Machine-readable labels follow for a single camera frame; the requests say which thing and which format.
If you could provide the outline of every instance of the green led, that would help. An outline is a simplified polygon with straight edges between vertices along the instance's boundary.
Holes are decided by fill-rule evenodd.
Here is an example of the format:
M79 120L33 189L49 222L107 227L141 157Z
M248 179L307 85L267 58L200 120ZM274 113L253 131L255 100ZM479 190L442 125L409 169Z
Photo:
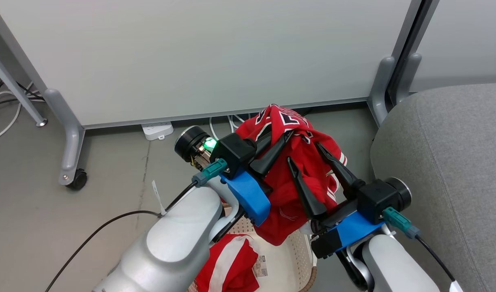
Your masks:
M217 141L213 138L208 138L204 144L206 150L212 151L215 148Z

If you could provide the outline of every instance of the laundry basket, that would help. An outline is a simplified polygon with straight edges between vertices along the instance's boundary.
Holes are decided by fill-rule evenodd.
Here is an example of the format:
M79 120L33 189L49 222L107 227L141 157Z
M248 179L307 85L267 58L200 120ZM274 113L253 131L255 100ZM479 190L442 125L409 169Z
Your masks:
M290 234L280 246L263 240L246 218L241 218L228 233L246 234L255 240L259 256L266 259L267 276L258 277L257 292L306 292L316 279L316 257L309 236L298 231ZM197 292L195 282L188 289Z

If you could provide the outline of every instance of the white power adapter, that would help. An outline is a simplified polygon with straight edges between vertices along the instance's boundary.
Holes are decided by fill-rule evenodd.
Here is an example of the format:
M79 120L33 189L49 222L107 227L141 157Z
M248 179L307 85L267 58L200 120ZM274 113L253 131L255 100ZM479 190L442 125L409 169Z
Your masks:
M145 138L149 141L163 140L165 136L174 132L171 122L153 122L151 124L142 124L144 129Z

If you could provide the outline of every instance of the white panel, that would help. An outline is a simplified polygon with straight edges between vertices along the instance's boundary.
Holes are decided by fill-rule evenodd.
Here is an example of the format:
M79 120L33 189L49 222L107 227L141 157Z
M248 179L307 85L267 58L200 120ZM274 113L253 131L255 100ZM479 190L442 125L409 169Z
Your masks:
M410 91L496 83L496 0L440 0Z
M368 96L408 0L0 0L83 125Z

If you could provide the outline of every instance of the blue plastic mount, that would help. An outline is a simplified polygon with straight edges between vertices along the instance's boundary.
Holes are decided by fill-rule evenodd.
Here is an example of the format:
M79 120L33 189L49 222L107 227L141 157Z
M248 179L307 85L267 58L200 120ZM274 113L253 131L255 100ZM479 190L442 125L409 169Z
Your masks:
M353 214L350 214L344 220L342 220L340 224L331 228L329 232L333 231L334 229L338 231L342 247L337 249L336 251L340 251L341 249L351 246L355 242L367 237L367 235L379 229L383 224L385 224L385 222L372 224L371 222L367 221L359 212L354 212Z
M244 208L248 218L260 226L268 218L271 204L257 181L248 172L242 172L234 179L228 179L223 174L220 177Z

